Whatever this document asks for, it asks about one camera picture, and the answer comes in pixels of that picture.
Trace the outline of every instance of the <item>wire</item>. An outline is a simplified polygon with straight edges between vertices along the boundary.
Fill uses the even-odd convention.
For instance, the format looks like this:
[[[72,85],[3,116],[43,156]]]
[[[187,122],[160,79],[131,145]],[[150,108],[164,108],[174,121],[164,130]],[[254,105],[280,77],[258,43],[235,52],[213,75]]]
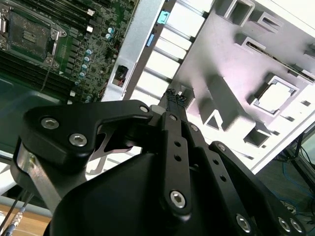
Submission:
[[[25,194],[26,194],[26,190],[22,190],[22,191],[20,192],[20,194],[18,195],[18,197],[15,199],[13,205],[11,206],[11,208],[10,208],[10,210],[8,211],[7,215],[5,216],[5,218],[4,218],[3,222],[2,222],[2,224],[0,225],[0,232],[1,232],[1,230],[4,228],[4,225],[5,225],[6,222],[8,221],[8,219],[9,219],[9,217],[10,217],[10,215],[11,215],[13,209],[15,208],[16,204],[18,203],[19,199],[22,197],[22,195],[25,196]]]
[[[312,199],[314,199],[314,197],[307,191],[307,189],[305,189],[303,186],[301,186],[299,183],[297,183],[296,181],[292,180],[287,174],[286,174],[286,168],[285,168],[285,163],[283,163],[283,175],[284,177],[289,180],[291,183],[293,183],[294,185],[296,185],[301,192],[307,194],[309,197],[311,197]]]
[[[20,208],[20,210],[15,214],[13,217],[11,223],[6,227],[6,229],[3,231],[1,236],[10,236],[12,235],[12,232],[15,230],[15,228],[19,225],[20,221],[22,220],[23,213],[25,211],[25,207],[30,202],[34,194],[29,193],[28,197],[26,198],[23,206]]]
[[[313,230],[315,230],[315,227],[312,228],[310,231],[308,231],[307,233],[309,234],[310,232],[312,232]]]
[[[304,154],[303,154],[303,152],[302,152],[302,151],[304,151],[304,152],[305,152],[305,154],[306,154],[306,156],[307,156],[307,158],[308,158],[308,160],[309,160],[310,164],[312,164],[311,159],[310,159],[310,156],[308,155],[308,153],[305,151],[305,149],[304,149],[303,147],[301,147],[301,154],[302,154],[302,156],[305,158],[305,156],[304,156]]]

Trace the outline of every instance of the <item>capacitor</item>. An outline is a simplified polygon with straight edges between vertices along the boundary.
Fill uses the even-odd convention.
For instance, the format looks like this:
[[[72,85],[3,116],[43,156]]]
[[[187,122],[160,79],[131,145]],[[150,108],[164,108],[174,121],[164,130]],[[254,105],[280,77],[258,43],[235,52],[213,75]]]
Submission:
[[[84,77],[84,76],[86,75],[86,72],[85,72],[85,71],[81,71],[81,72],[79,73],[79,75],[80,75],[81,77]]]
[[[89,62],[90,60],[91,60],[91,57],[90,57],[90,56],[84,57],[84,61]]]
[[[107,30],[109,33],[114,33],[115,32],[115,29],[113,27],[109,27],[108,30]]]
[[[111,35],[110,33],[107,33],[107,34],[105,35],[105,38],[107,38],[108,40],[110,40],[110,39],[112,38],[112,35]]]
[[[92,94],[89,94],[89,95],[87,96],[87,100],[88,100],[88,101],[91,101],[92,98],[93,98],[93,95],[92,95]]]
[[[91,49],[87,49],[87,50],[85,51],[85,53],[86,53],[87,55],[91,55],[91,54],[93,53],[93,51],[92,51]]]

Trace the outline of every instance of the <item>small black wire bundle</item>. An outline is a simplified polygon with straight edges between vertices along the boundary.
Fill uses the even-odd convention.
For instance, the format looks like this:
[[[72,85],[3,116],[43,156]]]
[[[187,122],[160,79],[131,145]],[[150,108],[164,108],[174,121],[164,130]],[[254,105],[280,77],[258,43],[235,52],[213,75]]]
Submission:
[[[10,217],[12,211],[14,210],[16,204],[18,203],[18,201],[19,201],[20,199],[24,199],[24,198],[27,196],[27,194],[28,194],[28,193],[27,193],[26,190],[22,190],[21,193],[18,195],[18,197],[15,199],[15,201],[14,201],[13,205],[11,206],[9,212],[8,212],[7,215],[5,216],[4,221],[3,221],[2,224],[0,225],[0,232],[1,232],[1,230],[4,228],[4,225],[5,225],[6,222],[8,221],[8,219],[9,219],[9,217]],[[33,194],[32,194],[32,193],[29,193],[29,195],[28,195],[27,199],[25,200],[25,202],[24,202],[24,204],[23,204],[23,206],[22,206],[21,209],[25,209],[25,207],[26,207],[27,204],[30,202],[30,200],[32,199],[32,197],[33,197]],[[10,226],[11,226],[11,224],[6,227],[6,229],[3,231],[3,233],[1,234],[1,236],[10,236],[10,235],[12,234],[12,231],[7,232],[8,229],[10,228]]]

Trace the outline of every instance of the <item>gray floor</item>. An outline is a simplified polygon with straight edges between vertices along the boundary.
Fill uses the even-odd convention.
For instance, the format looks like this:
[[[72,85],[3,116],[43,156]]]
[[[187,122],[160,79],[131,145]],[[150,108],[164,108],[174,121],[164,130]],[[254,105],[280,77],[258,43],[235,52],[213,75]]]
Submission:
[[[308,185],[290,163],[285,163],[283,167],[282,162],[271,161],[257,176],[280,200],[294,205],[298,213],[312,214],[310,207],[315,194],[310,192]],[[307,224],[312,220],[311,217],[302,215],[297,215],[297,217],[308,232],[315,227],[314,224]],[[315,236],[315,230],[312,230],[309,235]]]

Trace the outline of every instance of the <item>black cable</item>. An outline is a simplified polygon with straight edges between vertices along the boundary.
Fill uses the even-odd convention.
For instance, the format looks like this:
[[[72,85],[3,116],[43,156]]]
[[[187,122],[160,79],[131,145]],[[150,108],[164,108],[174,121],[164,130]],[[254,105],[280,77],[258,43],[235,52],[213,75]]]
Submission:
[[[302,156],[305,158],[305,156],[304,156],[304,154],[303,154],[303,152],[302,152],[302,151],[304,151],[304,152],[305,152],[305,154],[306,154],[306,156],[307,156],[307,158],[308,158],[308,160],[309,160],[310,164],[312,164],[309,154],[305,151],[305,149],[304,149],[303,147],[301,147],[301,154],[302,154]]]
[[[1,230],[4,228],[4,225],[5,225],[6,222],[8,221],[8,219],[9,219],[9,217],[10,217],[10,215],[11,215],[13,209],[15,208],[16,204],[18,203],[19,199],[22,197],[22,195],[23,195],[23,197],[24,197],[25,194],[26,194],[26,190],[22,190],[22,191],[20,192],[20,194],[18,195],[18,197],[15,199],[13,205],[11,206],[10,210],[8,211],[7,215],[6,215],[5,218],[4,218],[4,221],[3,221],[2,224],[0,225],[0,232],[1,232]]]
[[[34,196],[33,193],[29,193],[29,196],[26,198],[26,200],[25,200],[25,202],[24,202],[24,204],[23,204],[22,207],[26,207],[27,204],[30,202],[30,200],[32,199],[33,196]],[[6,231],[9,229],[10,225],[11,225],[11,224],[9,224],[9,225],[6,227],[6,229],[3,231],[3,233],[1,234],[1,236],[6,236],[6,235],[7,235]]]

